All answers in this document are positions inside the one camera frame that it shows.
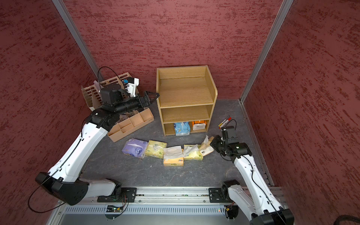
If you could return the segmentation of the purple tissue pack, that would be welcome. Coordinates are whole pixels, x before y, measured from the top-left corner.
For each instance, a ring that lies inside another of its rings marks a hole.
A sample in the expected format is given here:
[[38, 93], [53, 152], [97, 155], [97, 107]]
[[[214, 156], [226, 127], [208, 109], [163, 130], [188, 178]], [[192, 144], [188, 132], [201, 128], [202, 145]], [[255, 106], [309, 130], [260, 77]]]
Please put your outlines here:
[[145, 150], [148, 147], [147, 141], [131, 138], [126, 141], [122, 152], [126, 155], [133, 156], [135, 158], [145, 158]]

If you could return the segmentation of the small beige tissue box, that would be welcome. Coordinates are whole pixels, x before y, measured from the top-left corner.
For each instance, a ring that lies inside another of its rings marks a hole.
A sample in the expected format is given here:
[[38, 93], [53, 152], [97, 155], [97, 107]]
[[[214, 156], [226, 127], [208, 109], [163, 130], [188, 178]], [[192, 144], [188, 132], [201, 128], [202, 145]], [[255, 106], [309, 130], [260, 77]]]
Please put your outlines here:
[[209, 155], [210, 153], [214, 152], [214, 148], [210, 146], [211, 142], [213, 141], [214, 137], [205, 136], [204, 141], [202, 142], [201, 146], [199, 147], [199, 151], [203, 157]]

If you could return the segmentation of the white yellow tissue pack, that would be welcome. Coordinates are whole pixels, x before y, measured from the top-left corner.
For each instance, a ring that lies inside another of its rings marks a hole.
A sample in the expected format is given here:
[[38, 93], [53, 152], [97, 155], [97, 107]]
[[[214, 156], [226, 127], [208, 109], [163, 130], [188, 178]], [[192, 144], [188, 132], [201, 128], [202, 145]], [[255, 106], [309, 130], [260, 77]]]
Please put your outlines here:
[[203, 155], [200, 152], [199, 145], [184, 145], [183, 155], [184, 160], [203, 160]]

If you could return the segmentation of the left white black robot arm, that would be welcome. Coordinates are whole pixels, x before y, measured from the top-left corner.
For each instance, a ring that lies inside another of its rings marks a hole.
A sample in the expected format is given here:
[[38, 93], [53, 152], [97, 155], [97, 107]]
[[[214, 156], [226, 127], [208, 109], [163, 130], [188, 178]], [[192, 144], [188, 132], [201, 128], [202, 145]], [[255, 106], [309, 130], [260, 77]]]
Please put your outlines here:
[[118, 83], [105, 86], [100, 90], [100, 95], [102, 106], [84, 120], [79, 136], [67, 152], [48, 172], [40, 172], [36, 177], [41, 188], [68, 205], [76, 205], [90, 197], [111, 197], [115, 201], [121, 199], [119, 182], [112, 179], [81, 180], [81, 170], [120, 115], [148, 107], [160, 96], [159, 93], [147, 91], [143, 96], [131, 96]]

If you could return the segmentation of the yellow green tissue pack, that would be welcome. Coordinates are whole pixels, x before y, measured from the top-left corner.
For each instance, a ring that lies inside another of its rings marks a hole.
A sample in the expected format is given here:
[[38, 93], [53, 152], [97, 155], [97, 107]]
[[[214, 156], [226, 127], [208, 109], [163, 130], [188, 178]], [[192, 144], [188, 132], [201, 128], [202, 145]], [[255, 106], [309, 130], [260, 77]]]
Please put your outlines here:
[[148, 157], [160, 158], [164, 157], [164, 148], [167, 147], [167, 143], [150, 140], [145, 150], [145, 155]]

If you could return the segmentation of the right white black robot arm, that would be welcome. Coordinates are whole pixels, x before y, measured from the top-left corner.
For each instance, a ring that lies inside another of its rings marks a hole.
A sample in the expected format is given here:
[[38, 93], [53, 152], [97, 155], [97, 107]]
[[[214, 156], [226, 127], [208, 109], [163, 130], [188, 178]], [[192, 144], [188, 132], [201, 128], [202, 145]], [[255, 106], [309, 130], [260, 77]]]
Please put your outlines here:
[[215, 136], [210, 146], [222, 158], [229, 157], [240, 172], [250, 194], [247, 195], [238, 181], [223, 182], [219, 198], [231, 202], [228, 218], [242, 211], [251, 225], [292, 225], [294, 215], [284, 209], [264, 181], [246, 143], [240, 143], [233, 126], [223, 127], [221, 136]]

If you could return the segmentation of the orange white tissue box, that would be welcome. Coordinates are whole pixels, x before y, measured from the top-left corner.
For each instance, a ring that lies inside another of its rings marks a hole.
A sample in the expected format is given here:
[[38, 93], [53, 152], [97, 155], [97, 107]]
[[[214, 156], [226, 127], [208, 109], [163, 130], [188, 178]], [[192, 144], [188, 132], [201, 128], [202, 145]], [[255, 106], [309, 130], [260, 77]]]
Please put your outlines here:
[[165, 167], [184, 166], [184, 155], [181, 146], [164, 148], [163, 164]]

